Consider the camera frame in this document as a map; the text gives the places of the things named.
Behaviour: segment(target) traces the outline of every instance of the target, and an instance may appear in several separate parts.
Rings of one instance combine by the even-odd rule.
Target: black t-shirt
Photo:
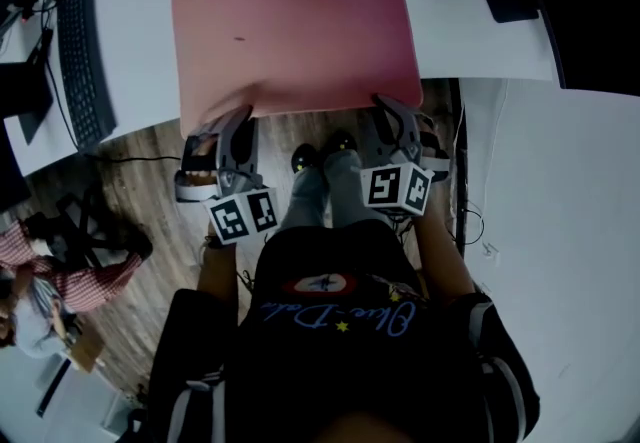
[[[201,321],[197,345],[195,334],[172,329],[184,328],[186,317]],[[207,324],[217,325],[208,337]],[[198,357],[167,358],[165,349],[185,340]],[[395,235],[379,221],[272,237],[239,328],[211,296],[179,292],[154,364],[150,414],[156,391],[164,399],[157,412],[170,413],[165,404],[185,379],[222,362],[227,441],[309,441],[340,415],[363,411],[417,441],[517,441],[539,414],[529,374],[490,299],[465,296],[447,309],[430,304]],[[159,383],[172,384],[171,392],[161,393]],[[185,418],[190,440],[210,433],[204,405]]]

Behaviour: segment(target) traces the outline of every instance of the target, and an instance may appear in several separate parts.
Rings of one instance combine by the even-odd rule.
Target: jacket sleeve
[[[456,332],[467,335],[475,355],[486,441],[522,441],[540,417],[540,398],[493,302],[484,294],[466,295],[447,308],[446,315]]]

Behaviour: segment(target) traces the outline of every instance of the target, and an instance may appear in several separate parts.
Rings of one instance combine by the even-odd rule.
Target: gray pants
[[[377,219],[391,227],[389,218],[367,208],[362,201],[360,169],[362,163],[354,150],[343,150],[327,157],[325,184],[317,167],[307,167],[296,173],[289,209],[280,230],[298,226],[324,226],[324,212],[331,198],[333,227],[343,228],[366,219]]]

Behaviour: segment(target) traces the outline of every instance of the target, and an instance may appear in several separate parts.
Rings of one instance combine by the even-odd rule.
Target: person
[[[361,167],[344,131],[320,152],[296,150],[291,202],[239,327],[235,246],[207,238],[197,290],[175,294],[154,360],[157,441],[516,442],[531,432],[531,377],[434,202],[414,219],[427,297],[389,219],[364,206]]]
[[[147,237],[129,231],[124,262],[73,270],[52,256],[64,240],[55,219],[14,221],[0,234],[0,268],[9,276],[0,288],[0,348],[15,345],[33,358],[64,350],[78,334],[73,316],[116,297],[151,254]]]

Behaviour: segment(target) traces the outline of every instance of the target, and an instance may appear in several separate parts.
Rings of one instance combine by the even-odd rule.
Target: white wall
[[[461,83],[481,207],[503,87]],[[541,396],[531,442],[615,441],[640,415],[639,185],[640,98],[510,81],[484,239],[500,262],[466,256]]]
[[[16,348],[0,351],[0,431],[11,443],[107,443],[101,424],[116,395],[96,374],[69,368],[44,418],[36,415],[56,368]]]

